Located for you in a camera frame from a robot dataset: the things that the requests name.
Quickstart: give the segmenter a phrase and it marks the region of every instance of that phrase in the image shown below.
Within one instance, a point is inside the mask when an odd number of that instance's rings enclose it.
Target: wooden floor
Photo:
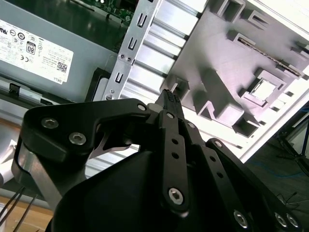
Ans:
[[[0,203],[6,204],[8,198],[0,197]],[[12,232],[18,224],[20,218],[25,212],[28,204],[19,202],[9,217],[5,221],[5,232]],[[53,212],[37,206],[32,206],[29,210],[24,222],[19,228],[19,232],[44,232],[49,221],[51,220]]]
[[[267,143],[246,163],[253,173],[280,199],[288,201],[287,206],[309,230],[309,177],[306,176],[294,160],[283,159],[288,154],[276,141]]]

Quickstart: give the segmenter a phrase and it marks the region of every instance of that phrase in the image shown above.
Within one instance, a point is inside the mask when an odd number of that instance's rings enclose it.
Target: wire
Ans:
[[[29,203],[27,209],[25,210],[24,214],[22,215],[21,219],[19,220],[18,224],[16,225],[15,229],[13,230],[13,232],[17,232],[19,227],[21,226],[21,224],[23,223],[23,221],[25,220],[34,200],[37,198],[38,195],[36,195],[34,198],[32,198],[31,202]]]
[[[0,227],[2,226],[2,224],[5,222],[5,220],[9,217],[10,213],[13,211],[13,209],[15,208],[16,204],[19,202],[19,199],[21,198],[21,196],[23,195],[25,191],[25,188],[23,187],[22,190],[20,191],[18,197],[16,198],[15,202],[13,203],[13,205],[11,206],[11,208],[9,209],[9,211],[4,215],[4,217],[2,218],[2,220],[0,221]]]
[[[305,199],[305,200],[297,201],[297,202],[290,202],[289,204],[291,204],[291,203],[301,203],[301,202],[307,202],[307,201],[309,201],[309,199]]]
[[[10,200],[5,204],[4,208],[0,212],[0,218],[2,217],[4,211],[9,207],[10,203],[15,199],[15,197],[24,189],[24,187],[21,187],[13,197],[10,198]]]
[[[285,202],[285,205],[289,202],[289,200],[294,197],[297,194],[297,192],[294,192]]]
[[[268,171],[269,173],[273,174],[275,177],[279,177],[279,178],[293,178],[293,177],[297,177],[297,176],[302,176],[302,175],[305,175],[304,172],[299,172],[299,173],[295,173],[295,174],[292,174],[292,175],[280,175],[280,174],[277,174],[275,173],[273,170],[269,169],[267,166],[265,166],[263,163],[261,162],[254,162],[254,161],[251,161],[249,162],[255,166],[259,166],[259,167],[262,167],[264,168],[266,171]]]

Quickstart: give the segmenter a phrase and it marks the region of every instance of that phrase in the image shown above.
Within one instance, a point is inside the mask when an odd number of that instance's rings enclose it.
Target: metal bracket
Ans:
[[[118,99],[162,0],[143,0],[135,10],[101,100]]]

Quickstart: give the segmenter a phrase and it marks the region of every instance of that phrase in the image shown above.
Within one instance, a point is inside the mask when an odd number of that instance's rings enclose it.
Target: silver metal plate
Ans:
[[[156,16],[156,20],[185,35],[190,35],[192,29],[197,23],[197,18],[195,16],[183,11],[168,1],[162,3]]]

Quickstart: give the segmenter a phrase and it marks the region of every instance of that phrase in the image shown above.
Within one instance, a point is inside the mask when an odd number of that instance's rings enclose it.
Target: black cable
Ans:
[[[5,204],[4,208],[1,210],[0,212],[0,218],[2,217],[4,211],[9,207],[10,203],[15,199],[15,197],[22,191],[22,189],[24,189],[24,187],[21,187],[15,194],[13,197],[10,198],[10,200]]]
[[[13,205],[11,206],[11,208],[9,209],[9,211],[4,215],[4,217],[2,218],[2,220],[0,221],[0,227],[2,226],[2,224],[5,222],[5,220],[9,217],[10,213],[13,211],[13,209],[15,208],[16,204],[19,202],[19,199],[21,198],[21,196],[23,195],[25,191],[25,188],[22,188],[22,190],[20,191],[18,197],[16,198],[15,202],[13,203]]]
[[[18,224],[16,225],[15,229],[13,230],[13,232],[17,232],[17,230],[19,229],[19,227],[21,226],[21,224],[23,223],[23,221],[25,220],[25,217],[27,216],[34,200],[37,198],[38,195],[36,195],[34,198],[32,198],[31,202],[29,203],[27,209],[25,210],[24,214],[22,215],[21,219],[19,220]]]
[[[288,203],[288,201],[289,201],[292,197],[294,197],[296,194],[297,194],[297,192],[294,192],[294,193],[286,200],[285,205],[286,205],[286,204]]]
[[[306,202],[306,201],[309,201],[309,199],[305,199],[305,200],[297,201],[297,202],[290,202],[289,204],[291,204],[291,203],[301,203],[301,202]]]

